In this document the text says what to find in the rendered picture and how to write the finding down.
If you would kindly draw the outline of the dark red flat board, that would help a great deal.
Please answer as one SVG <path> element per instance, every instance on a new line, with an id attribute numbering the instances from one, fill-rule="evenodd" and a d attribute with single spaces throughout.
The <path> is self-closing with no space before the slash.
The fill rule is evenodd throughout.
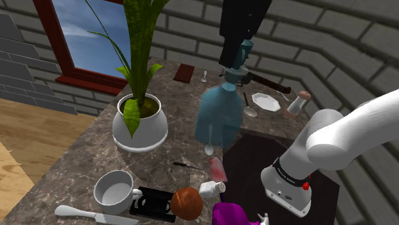
<path id="1" fill-rule="evenodd" d="M 174 81 L 183 82 L 189 84 L 191 81 L 194 67 L 191 65 L 181 64 L 173 78 Z"/>

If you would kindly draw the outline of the white octagonal plate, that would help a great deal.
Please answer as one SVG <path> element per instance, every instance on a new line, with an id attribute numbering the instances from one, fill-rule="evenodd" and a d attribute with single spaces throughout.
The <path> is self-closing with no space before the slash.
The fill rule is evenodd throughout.
<path id="1" fill-rule="evenodd" d="M 263 93 L 253 94 L 252 99 L 257 106 L 267 111 L 276 112 L 281 108 L 279 102 L 276 99 Z"/>

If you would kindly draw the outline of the blue translucent bottle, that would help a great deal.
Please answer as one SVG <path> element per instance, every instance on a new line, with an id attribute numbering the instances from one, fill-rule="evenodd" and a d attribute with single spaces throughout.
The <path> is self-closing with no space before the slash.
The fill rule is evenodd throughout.
<path id="1" fill-rule="evenodd" d="M 223 69 L 224 82 L 204 92 L 194 129 L 198 142 L 222 148 L 229 148 L 234 142 L 244 113 L 244 103 L 237 93 L 236 83 L 248 73 L 244 63 L 252 47 L 253 42 L 244 40 L 233 68 Z"/>

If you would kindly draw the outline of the white mill with brown top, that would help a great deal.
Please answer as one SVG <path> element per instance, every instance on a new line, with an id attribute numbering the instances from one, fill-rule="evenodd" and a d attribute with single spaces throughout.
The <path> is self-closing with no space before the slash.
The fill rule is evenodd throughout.
<path id="1" fill-rule="evenodd" d="M 300 91 L 297 98 L 290 104 L 290 106 L 285 110 L 284 116 L 288 119 L 295 119 L 303 105 L 311 99 L 311 94 L 308 91 Z"/>

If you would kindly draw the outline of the green plant in white pot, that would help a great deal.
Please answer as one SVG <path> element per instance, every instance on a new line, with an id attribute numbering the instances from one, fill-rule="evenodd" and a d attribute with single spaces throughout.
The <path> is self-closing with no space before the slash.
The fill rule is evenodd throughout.
<path id="1" fill-rule="evenodd" d="M 153 33 L 159 14 L 169 0 L 123 0 L 129 30 L 130 61 L 109 37 L 107 38 L 122 63 L 117 68 L 126 78 L 131 94 L 117 103 L 113 120 L 113 139 L 117 147 L 129 152 L 146 152 L 160 146 L 168 136 L 168 122 L 160 100 L 147 93 L 160 64 L 148 66 Z"/>

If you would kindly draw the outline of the pink translucent tube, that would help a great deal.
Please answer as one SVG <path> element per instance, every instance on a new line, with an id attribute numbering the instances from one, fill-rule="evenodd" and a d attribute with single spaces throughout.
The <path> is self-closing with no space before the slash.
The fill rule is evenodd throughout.
<path id="1" fill-rule="evenodd" d="M 227 176 L 223 167 L 223 163 L 217 158 L 212 157 L 209 160 L 210 178 L 215 182 L 227 182 Z"/>

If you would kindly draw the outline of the red framed window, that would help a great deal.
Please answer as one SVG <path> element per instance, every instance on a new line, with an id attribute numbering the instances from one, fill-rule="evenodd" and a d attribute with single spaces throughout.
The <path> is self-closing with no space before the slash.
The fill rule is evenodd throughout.
<path id="1" fill-rule="evenodd" d="M 114 67 L 111 44 L 91 34 L 101 27 L 85 0 L 33 0 L 62 75 L 56 82 L 117 95 L 127 81 Z"/>

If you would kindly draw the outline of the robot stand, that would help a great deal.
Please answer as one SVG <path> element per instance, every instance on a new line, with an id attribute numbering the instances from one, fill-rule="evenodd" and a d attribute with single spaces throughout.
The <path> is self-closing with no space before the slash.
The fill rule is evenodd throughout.
<path id="1" fill-rule="evenodd" d="M 228 179 L 224 201 L 240 205 L 250 221 L 268 213 L 270 225 L 334 225 L 340 186 L 320 171 L 311 174 L 311 208 L 303 218 L 267 197 L 260 173 L 292 143 L 291 139 L 261 133 L 238 136 L 238 141 L 223 151 Z"/>

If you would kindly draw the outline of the small black knife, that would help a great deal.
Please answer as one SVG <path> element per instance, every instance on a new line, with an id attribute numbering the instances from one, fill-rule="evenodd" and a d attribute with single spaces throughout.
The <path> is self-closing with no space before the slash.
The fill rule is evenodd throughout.
<path id="1" fill-rule="evenodd" d="M 188 165 L 188 164 L 184 164 L 184 163 L 181 163 L 181 162 L 173 162 L 172 164 L 173 164 L 173 165 L 176 165 L 176 166 L 180 166 L 180 167 L 187 167 L 187 168 L 197 169 L 197 170 L 202 170 L 202 171 L 203 171 L 202 168 L 195 167 L 195 166 Z"/>

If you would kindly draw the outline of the white salt shaker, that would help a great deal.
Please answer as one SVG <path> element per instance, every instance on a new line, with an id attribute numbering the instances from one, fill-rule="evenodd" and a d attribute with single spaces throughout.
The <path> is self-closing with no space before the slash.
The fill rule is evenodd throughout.
<path id="1" fill-rule="evenodd" d="M 202 183 L 199 188 L 199 194 L 202 198 L 215 198 L 220 193 L 226 191 L 226 186 L 223 182 L 209 181 Z"/>

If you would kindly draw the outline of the brown round ball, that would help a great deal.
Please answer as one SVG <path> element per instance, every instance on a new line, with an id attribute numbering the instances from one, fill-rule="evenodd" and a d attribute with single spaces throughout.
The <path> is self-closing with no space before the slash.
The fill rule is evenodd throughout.
<path id="1" fill-rule="evenodd" d="M 186 221 L 197 219 L 203 210 L 203 199 L 193 187 L 178 189 L 170 203 L 172 213 Z"/>

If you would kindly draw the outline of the purple object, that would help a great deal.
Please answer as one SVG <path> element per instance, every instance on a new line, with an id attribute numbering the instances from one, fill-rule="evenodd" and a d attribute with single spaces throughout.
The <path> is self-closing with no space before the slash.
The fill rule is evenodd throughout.
<path id="1" fill-rule="evenodd" d="M 224 194 L 220 194 L 220 198 L 212 209 L 212 225 L 260 225 L 258 221 L 249 221 L 240 205 L 225 202 Z"/>

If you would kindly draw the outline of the black video cassette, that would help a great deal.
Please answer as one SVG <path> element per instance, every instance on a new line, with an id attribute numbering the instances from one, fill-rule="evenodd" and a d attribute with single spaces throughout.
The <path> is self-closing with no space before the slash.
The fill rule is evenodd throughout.
<path id="1" fill-rule="evenodd" d="M 159 221 L 174 223 L 176 216 L 171 212 L 173 193 L 148 187 L 138 188 L 143 195 L 133 200 L 129 214 Z"/>

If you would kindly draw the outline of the white cup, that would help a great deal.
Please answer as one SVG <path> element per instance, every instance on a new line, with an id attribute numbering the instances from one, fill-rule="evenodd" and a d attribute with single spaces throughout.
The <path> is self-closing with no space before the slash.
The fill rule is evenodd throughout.
<path id="1" fill-rule="evenodd" d="M 114 170 L 102 176 L 94 186 L 93 197 L 105 213 L 117 215 L 138 200 L 142 191 L 134 188 L 133 177 L 124 170 Z"/>

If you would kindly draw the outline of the white table knife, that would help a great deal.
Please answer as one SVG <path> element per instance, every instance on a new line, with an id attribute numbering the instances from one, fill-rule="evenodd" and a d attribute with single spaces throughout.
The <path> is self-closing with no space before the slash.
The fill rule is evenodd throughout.
<path id="1" fill-rule="evenodd" d="M 108 215 L 95 212 L 87 212 L 76 209 L 71 206 L 59 205 L 54 213 L 58 216 L 81 216 L 95 219 L 96 222 L 110 225 L 137 225 L 139 223 L 136 219 L 128 217 L 121 217 L 117 215 Z"/>

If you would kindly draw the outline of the dark long handled kitchen tool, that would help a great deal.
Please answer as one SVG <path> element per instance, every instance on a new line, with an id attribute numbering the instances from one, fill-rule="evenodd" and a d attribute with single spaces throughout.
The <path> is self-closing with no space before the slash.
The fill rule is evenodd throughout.
<path id="1" fill-rule="evenodd" d="M 290 94 L 292 90 L 291 87 L 282 86 L 278 83 L 247 71 L 239 72 L 238 74 L 225 71 L 219 74 L 219 76 L 224 77 L 226 82 L 233 85 L 238 85 L 240 87 L 243 87 L 244 84 L 249 84 L 251 81 L 254 81 L 285 94 Z"/>

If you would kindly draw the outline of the dark handled silver spoon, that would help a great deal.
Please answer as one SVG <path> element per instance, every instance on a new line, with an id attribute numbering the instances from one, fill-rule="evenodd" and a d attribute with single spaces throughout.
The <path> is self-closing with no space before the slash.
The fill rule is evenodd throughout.
<path id="1" fill-rule="evenodd" d="M 248 100 L 247 100 L 247 95 L 246 95 L 245 92 L 243 92 L 243 96 L 244 96 L 244 100 L 245 100 L 245 103 L 246 103 L 246 107 L 244 108 L 244 112 L 245 112 L 248 116 L 256 117 L 256 116 L 257 116 L 257 112 L 256 112 L 254 109 L 250 108 L 249 102 L 248 102 Z"/>

